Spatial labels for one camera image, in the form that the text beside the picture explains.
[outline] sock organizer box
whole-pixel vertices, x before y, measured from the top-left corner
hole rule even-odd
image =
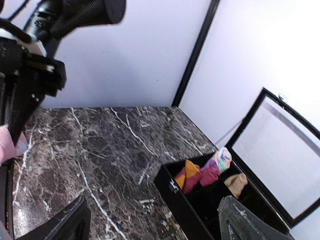
[[[265,88],[226,148],[230,168],[212,185],[184,194],[175,176],[185,159],[162,165],[154,179],[189,240],[221,240],[218,207],[232,196],[224,181],[235,174],[248,180],[238,201],[283,234],[320,206],[319,131]],[[203,167],[213,154],[188,159]]]

